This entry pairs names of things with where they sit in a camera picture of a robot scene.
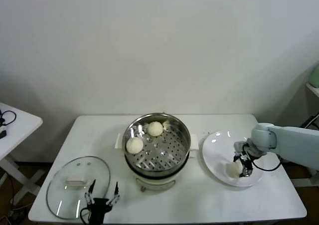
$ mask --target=black cable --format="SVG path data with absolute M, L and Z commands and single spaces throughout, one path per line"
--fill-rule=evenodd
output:
M 16 119 L 16 113 L 14 113 L 14 112 L 11 111 L 11 110 L 4 111 L 4 112 L 0 115 L 0 119 L 1 119 L 1 118 L 3 117 L 3 115 L 4 115 L 5 113 L 7 113 L 7 112 L 14 114 L 14 119 L 13 119 L 12 121 L 10 121 L 9 123 L 3 124 L 3 125 L 9 125 L 9 124 L 13 123 L 13 122 L 15 121 L 15 119 Z
M 12 204 L 11 204 L 11 210 L 13 209 L 13 204 L 14 204 L 14 187 L 13 187 L 13 181 L 12 181 L 12 178 L 11 176 L 7 173 L 8 175 L 8 178 L 10 180 L 10 183 L 11 183 L 11 189 L 12 189 Z
M 82 217 L 82 212 L 83 212 L 84 210 L 88 210 L 88 208 L 82 208 L 82 209 L 81 209 L 81 211 L 80 211 L 80 219 L 81 219 L 82 223 L 84 223 L 85 225 L 88 225 L 88 224 L 84 221 L 84 219 L 83 219 L 83 217 Z
M 246 152 L 246 150 L 245 150 L 245 147 L 246 147 L 246 146 L 248 146 L 248 145 L 244 145 L 244 146 L 243 146 L 243 151 L 249 156 L 249 160 L 252 162 L 252 164 L 253 164 L 257 169 L 260 169 L 260 170 L 265 171 L 265 172 L 272 172 L 272 171 L 276 170 L 277 168 L 279 168 L 279 166 L 281 165 L 281 161 L 280 161 L 279 164 L 278 164 L 275 168 L 273 168 L 273 169 L 263 169 L 263 168 L 258 167 L 258 166 L 255 164 L 255 162 L 254 162 L 253 160 L 251 160 L 249 153 Z

